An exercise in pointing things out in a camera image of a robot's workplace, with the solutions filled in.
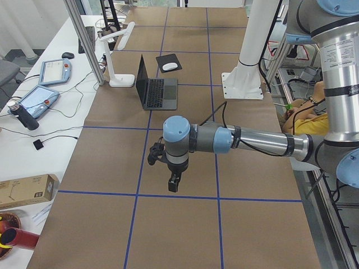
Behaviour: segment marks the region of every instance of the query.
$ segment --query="laptop screen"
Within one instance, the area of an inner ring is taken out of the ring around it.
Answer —
[[[147,86],[148,76],[145,67],[145,61],[143,55],[141,55],[141,61],[139,66],[139,72],[137,74],[136,88],[141,99],[141,103],[144,104],[146,99],[146,86]]]

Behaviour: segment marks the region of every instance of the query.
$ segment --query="person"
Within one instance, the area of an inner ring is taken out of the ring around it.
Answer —
[[[292,103],[293,108],[288,109],[283,116],[285,122],[282,132],[293,134],[294,131],[294,135],[326,135],[329,130],[328,114],[315,115],[313,108],[310,108],[324,99],[324,83],[320,81],[315,84],[313,96],[308,101],[297,99]]]

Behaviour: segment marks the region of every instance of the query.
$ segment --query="laptop touchpad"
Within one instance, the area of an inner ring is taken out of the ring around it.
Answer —
[[[166,86],[163,92],[163,99],[172,100],[176,99],[177,91],[175,86]]]

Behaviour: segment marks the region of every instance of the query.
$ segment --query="brown table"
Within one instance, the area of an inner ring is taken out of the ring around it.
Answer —
[[[288,159],[232,150],[196,152],[178,193],[149,147],[171,115],[200,123],[223,99],[220,75],[237,65],[241,8],[135,8],[117,73],[178,78],[175,112],[144,111],[136,89],[98,89],[28,268],[320,268]],[[182,70],[162,74],[156,56]],[[228,124],[278,132],[264,100],[228,100]]]

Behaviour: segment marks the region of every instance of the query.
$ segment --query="mouse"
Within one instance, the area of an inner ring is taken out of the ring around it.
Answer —
[[[64,53],[62,53],[62,56],[61,56],[62,59],[64,59],[64,58],[72,59],[73,57],[75,57],[75,55],[71,52],[64,52]]]
[[[166,63],[162,66],[163,71],[174,70],[178,67],[177,63]]]

